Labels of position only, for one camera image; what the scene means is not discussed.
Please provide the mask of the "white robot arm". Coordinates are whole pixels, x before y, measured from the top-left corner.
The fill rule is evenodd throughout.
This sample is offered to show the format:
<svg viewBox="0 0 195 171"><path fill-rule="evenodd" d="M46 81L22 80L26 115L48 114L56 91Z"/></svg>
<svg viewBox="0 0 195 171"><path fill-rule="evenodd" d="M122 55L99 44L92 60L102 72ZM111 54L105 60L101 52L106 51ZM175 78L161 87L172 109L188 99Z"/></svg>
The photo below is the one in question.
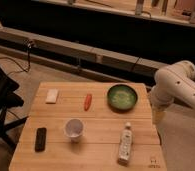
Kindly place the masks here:
<svg viewBox="0 0 195 171"><path fill-rule="evenodd" d="M155 85L149 92L152 122L158 124L164 110L177 98L195 110L195 65L187 60L161 67L155 72Z"/></svg>

